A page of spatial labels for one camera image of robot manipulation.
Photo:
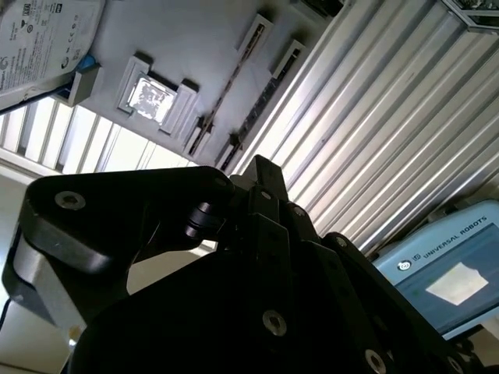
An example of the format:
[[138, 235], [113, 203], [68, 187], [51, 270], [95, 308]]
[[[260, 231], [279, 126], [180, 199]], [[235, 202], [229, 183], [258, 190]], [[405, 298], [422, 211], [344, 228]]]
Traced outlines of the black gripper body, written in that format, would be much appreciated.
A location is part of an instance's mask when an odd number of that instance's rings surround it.
[[343, 334], [286, 333], [264, 321], [282, 296], [275, 254], [205, 256], [102, 312], [76, 345], [72, 373], [346, 373]]

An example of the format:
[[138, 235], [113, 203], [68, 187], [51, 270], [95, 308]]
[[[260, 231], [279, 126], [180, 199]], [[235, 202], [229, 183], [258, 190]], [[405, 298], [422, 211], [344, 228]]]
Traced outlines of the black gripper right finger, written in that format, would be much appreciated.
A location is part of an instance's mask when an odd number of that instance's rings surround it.
[[277, 177], [288, 230], [297, 365], [321, 373], [486, 373], [468, 341], [449, 343], [344, 236], [320, 237]]

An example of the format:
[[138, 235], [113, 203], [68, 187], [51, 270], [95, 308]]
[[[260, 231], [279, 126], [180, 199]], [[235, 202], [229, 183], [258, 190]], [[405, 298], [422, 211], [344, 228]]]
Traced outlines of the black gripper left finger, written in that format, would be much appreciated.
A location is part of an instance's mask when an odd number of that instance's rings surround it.
[[264, 321], [286, 333], [295, 318], [288, 230], [280, 222], [281, 169], [255, 157], [245, 172], [212, 167], [59, 175], [27, 189], [4, 282], [27, 308], [64, 329], [205, 256], [275, 254], [282, 296]]

